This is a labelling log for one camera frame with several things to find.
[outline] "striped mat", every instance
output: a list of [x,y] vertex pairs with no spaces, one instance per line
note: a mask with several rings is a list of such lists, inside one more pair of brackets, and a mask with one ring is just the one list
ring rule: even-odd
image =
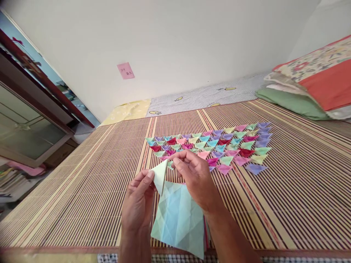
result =
[[[212,172],[225,206],[261,256],[351,257],[351,139],[263,100],[99,127],[0,223],[1,246],[114,253],[128,182],[161,162],[145,137],[267,121],[274,133],[269,169]],[[166,180],[182,182],[175,170]],[[155,254],[184,253],[154,239],[151,246]]]

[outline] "hand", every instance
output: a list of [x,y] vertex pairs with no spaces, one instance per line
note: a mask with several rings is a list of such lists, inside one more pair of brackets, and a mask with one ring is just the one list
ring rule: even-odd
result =
[[150,227],[156,191],[154,176],[154,171],[141,170],[129,183],[122,208],[122,229],[126,232]]
[[177,169],[177,176],[184,178],[190,195],[205,214],[224,207],[206,160],[189,150],[177,152],[169,160],[173,160],[172,166]]

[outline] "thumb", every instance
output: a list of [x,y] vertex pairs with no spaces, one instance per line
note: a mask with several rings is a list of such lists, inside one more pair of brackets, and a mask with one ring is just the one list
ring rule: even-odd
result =
[[189,170],[189,167],[179,158],[174,158],[173,163],[177,171],[182,175],[185,181],[192,177],[192,173]]
[[150,170],[147,173],[147,175],[144,177],[144,179],[141,180],[140,184],[138,185],[138,188],[135,190],[135,193],[137,195],[143,195],[151,185],[152,181],[154,180],[154,177],[155,177],[154,171]]

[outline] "yellow sheet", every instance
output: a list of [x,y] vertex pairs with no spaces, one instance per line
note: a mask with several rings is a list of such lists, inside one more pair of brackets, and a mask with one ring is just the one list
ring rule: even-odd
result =
[[149,109],[150,102],[151,99],[137,100],[117,106],[100,126],[115,124],[125,120],[144,118]]

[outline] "green pillow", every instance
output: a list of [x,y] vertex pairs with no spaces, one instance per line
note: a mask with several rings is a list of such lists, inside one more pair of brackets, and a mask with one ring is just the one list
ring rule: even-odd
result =
[[314,121],[331,119],[316,102],[304,95],[262,88],[256,91],[256,96]]

